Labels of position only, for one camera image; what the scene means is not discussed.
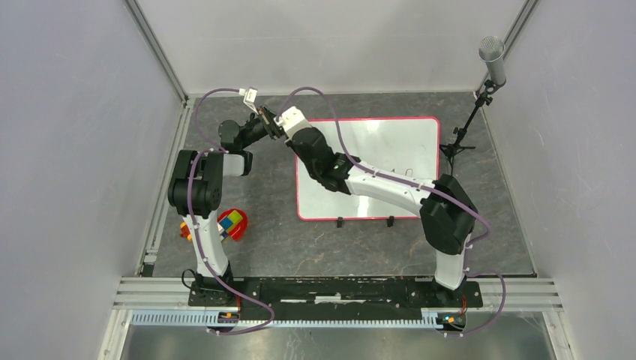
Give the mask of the pink framed whiteboard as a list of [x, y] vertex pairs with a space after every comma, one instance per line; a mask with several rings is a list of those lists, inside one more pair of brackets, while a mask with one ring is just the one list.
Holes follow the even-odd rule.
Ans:
[[[437, 179], [440, 122], [434, 117], [342, 118], [344, 144], [353, 156], [381, 170], [417, 179]], [[303, 221], [414, 219], [397, 206], [367, 196], [326, 190], [297, 159], [297, 214]]]

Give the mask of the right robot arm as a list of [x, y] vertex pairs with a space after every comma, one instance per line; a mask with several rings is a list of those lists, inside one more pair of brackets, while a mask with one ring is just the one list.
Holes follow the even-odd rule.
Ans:
[[443, 306], [463, 297], [465, 246], [478, 212], [456, 178], [444, 174], [434, 181], [415, 181], [380, 172], [357, 157], [333, 151], [323, 133], [312, 126], [289, 135], [286, 144], [310, 178], [326, 190], [370, 197], [418, 216], [427, 242], [436, 251], [433, 297]]

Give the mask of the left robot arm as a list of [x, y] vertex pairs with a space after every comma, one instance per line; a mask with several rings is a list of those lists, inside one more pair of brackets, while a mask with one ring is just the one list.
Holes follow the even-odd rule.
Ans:
[[181, 150], [178, 153], [167, 198], [183, 217], [195, 248], [196, 270], [189, 286], [191, 297], [223, 306], [236, 297], [230, 262], [218, 229], [217, 211], [223, 180], [248, 175], [253, 155], [246, 148], [265, 137], [280, 138], [283, 132], [276, 127], [275, 113], [267, 106], [259, 106], [244, 124], [223, 121], [218, 135], [226, 152]]

